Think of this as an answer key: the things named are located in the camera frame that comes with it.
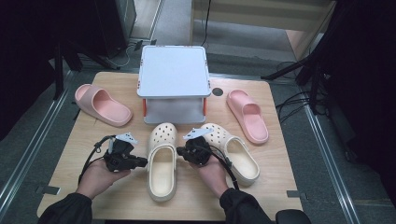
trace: human hand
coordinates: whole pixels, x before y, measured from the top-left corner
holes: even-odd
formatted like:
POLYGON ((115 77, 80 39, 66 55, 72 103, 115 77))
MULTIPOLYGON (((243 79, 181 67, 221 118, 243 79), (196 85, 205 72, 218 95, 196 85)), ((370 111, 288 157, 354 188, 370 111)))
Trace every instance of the human hand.
POLYGON ((91 199, 107 190, 114 182, 129 175, 131 170, 110 172, 105 160, 94 161, 85 171, 79 182, 76 193, 83 194, 91 199))
POLYGON ((193 163, 190 163, 190 166, 198 172, 201 179, 217 198, 220 198, 224 191, 228 189, 224 167, 214 156, 210 156, 205 166, 197 166, 193 163))

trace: handheld controller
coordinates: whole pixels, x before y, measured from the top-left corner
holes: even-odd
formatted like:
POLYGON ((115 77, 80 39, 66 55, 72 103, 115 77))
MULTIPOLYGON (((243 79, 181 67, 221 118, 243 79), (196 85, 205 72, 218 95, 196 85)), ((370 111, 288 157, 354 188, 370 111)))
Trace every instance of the handheld controller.
POLYGON ((103 158, 105 160, 106 167, 109 171, 114 172, 116 170, 130 170, 136 167, 145 167, 147 165, 148 160, 146 158, 136 157, 130 154, 134 149, 132 143, 137 143, 137 141, 132 138, 130 133, 105 136, 100 142, 97 142, 94 145, 94 149, 91 152, 91 155, 85 161, 81 174, 78 177, 78 183, 81 181, 82 176, 91 163, 94 162, 90 161, 93 153, 100 153, 101 145, 107 140, 110 140, 109 148, 105 152, 105 155, 99 159, 103 158))

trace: table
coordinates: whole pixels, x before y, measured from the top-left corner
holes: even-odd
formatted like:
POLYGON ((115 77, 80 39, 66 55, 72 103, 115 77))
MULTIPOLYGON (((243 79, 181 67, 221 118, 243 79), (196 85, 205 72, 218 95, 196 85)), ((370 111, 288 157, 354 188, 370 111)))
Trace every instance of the table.
MULTIPOLYGON (((45 194, 37 209, 41 216, 51 204, 74 192, 78 176, 93 145, 105 135, 131 132, 138 140, 131 154, 147 157, 149 134, 155 125, 143 121, 142 100, 136 94, 137 74, 98 73, 94 85, 108 90, 111 96, 133 110, 133 118, 123 127, 109 126, 84 112, 80 112, 76 124, 64 147, 64 152, 49 182, 59 187, 58 195, 45 194)), ((264 81, 210 78, 212 90, 221 88, 223 95, 211 94, 207 97, 206 122, 214 122, 233 135, 246 140, 236 118, 226 104, 226 95, 231 90, 244 90, 252 96, 259 106, 270 134, 268 142, 255 146, 246 140, 252 157, 261 167, 259 179, 250 187, 241 190, 253 194, 271 219, 283 209, 302 210, 300 199, 290 198, 287 190, 297 190, 283 135, 277 119, 274 101, 268 83, 264 81)), ((192 128, 202 124, 177 125, 178 144, 185 145, 182 136, 192 128)), ((102 146, 102 156, 107 147, 102 146)), ((177 158, 177 192, 173 199, 156 203, 149 197, 147 188, 148 170, 137 167, 132 174, 116 182, 110 189, 97 196, 92 203, 93 218, 96 219, 136 219, 136 220, 224 220, 224 212, 219 200, 203 184, 198 174, 181 157, 177 158)))

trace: black cable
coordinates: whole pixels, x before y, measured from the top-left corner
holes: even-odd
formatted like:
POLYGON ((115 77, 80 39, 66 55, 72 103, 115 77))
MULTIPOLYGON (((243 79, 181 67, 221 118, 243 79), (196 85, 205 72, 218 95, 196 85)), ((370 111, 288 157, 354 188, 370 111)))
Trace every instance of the black cable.
POLYGON ((280 119, 280 123, 283 123, 286 119, 290 118, 292 115, 294 115, 295 113, 299 112, 304 106, 309 105, 308 104, 303 104, 300 105, 299 107, 297 107, 296 109, 292 110, 287 116, 283 117, 280 119))
POLYGON ((80 174, 79 177, 78 177, 78 183, 81 181, 81 178, 84 176, 84 174, 85 174, 85 172, 87 171, 88 167, 90 167, 90 165, 91 165, 94 161, 97 161, 97 160, 103 158, 103 157, 100 157, 100 158, 98 158, 98 159, 96 159, 96 160, 94 160, 94 161, 90 161, 91 158, 92 158, 92 156, 93 156, 93 153, 95 153, 95 152, 100 153, 100 152, 101 152, 100 147, 102 146, 102 144, 103 144, 105 141, 107 141, 108 139, 114 138, 114 137, 116 137, 116 135, 108 135, 108 136, 105 136, 104 138, 102 138, 102 140, 100 140, 99 142, 95 143, 94 149, 92 150, 90 156, 87 158, 87 160, 85 161, 84 166, 82 167, 81 174, 80 174))
POLYGON ((204 43, 206 42, 206 38, 207 38, 207 21, 209 20, 209 12, 210 12, 210 5, 212 3, 212 0, 209 0, 209 6, 207 7, 207 12, 206 12, 206 23, 205 23, 205 38, 204 38, 204 42, 202 42, 202 45, 204 45, 204 43))
POLYGON ((284 102, 283 104, 277 105, 276 107, 279 107, 279 111, 278 111, 278 116, 277 116, 277 117, 280 118, 280 113, 281 113, 281 111, 282 111, 282 108, 283 108, 284 105, 287 104, 287 102, 288 102, 289 100, 291 100, 292 98, 294 98, 294 97, 296 97, 296 96, 298 96, 298 95, 301 95, 301 94, 304 94, 304 93, 308 93, 308 92, 309 92, 309 91, 302 91, 302 92, 296 93, 296 94, 292 95, 291 97, 289 97, 288 99, 286 99, 285 102, 284 102))
POLYGON ((218 152, 220 152, 221 155, 222 155, 222 157, 223 157, 224 159, 222 159, 222 158, 220 158, 218 155, 216 155, 216 153, 214 153, 213 150, 209 150, 209 149, 207 149, 207 148, 205 148, 205 147, 199 147, 199 146, 194 146, 194 147, 198 147, 198 148, 200 148, 200 149, 202 149, 202 150, 205 150, 205 151, 207 151, 207 152, 210 152, 210 153, 212 154, 212 156, 214 156, 216 159, 218 159, 219 162, 221 163, 221 165, 222 165, 222 166, 225 168, 225 170, 227 171, 227 173, 228 173, 228 175, 230 176, 231 180, 233 181, 233 186, 235 187, 235 189, 238 189, 238 190, 239 190, 238 181, 236 180, 236 177, 235 177, 235 175, 233 174, 233 171, 230 169, 229 164, 227 164, 228 159, 227 159, 227 157, 224 155, 224 153, 222 153, 222 151, 221 151, 220 149, 218 149, 217 147, 211 146, 211 147, 215 148, 218 152))

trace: black equipment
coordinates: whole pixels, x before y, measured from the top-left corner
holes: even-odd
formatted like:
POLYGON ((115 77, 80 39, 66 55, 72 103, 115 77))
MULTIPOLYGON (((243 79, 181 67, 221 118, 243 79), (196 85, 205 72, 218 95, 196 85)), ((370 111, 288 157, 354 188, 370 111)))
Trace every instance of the black equipment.
POLYGON ((104 137, 100 142, 97 142, 94 146, 91 155, 86 160, 84 167, 82 168, 81 175, 78 178, 78 183, 81 181, 82 176, 85 171, 94 161, 100 160, 102 158, 105 159, 106 167, 109 171, 114 172, 116 170, 131 170, 136 167, 145 167, 148 164, 148 160, 146 158, 136 157, 134 155, 130 155, 131 151, 134 147, 129 142, 125 142, 119 139, 116 139, 113 144, 110 144, 109 149, 106 151, 105 155, 101 158, 98 158, 94 161, 90 161, 93 153, 100 153, 100 146, 106 141, 113 141, 116 135, 109 135, 104 137))
POLYGON ((82 0, 69 13, 62 29, 71 42, 109 58, 128 47, 136 19, 133 0, 82 0))
POLYGON ((189 161, 200 166, 205 166, 209 161, 210 156, 216 157, 233 181, 235 189, 239 189, 236 177, 231 171, 232 163, 218 148, 216 148, 216 150, 221 156, 214 153, 211 147, 213 146, 210 146, 202 136, 199 136, 189 139, 186 142, 186 146, 177 147, 177 155, 182 156, 185 161, 189 161))
POLYGON ((346 145, 346 158, 369 165, 396 204, 396 20, 395 1, 337 1, 329 28, 314 51, 262 79, 303 67, 296 78, 312 78, 309 105, 317 114, 319 83, 330 118, 346 145))

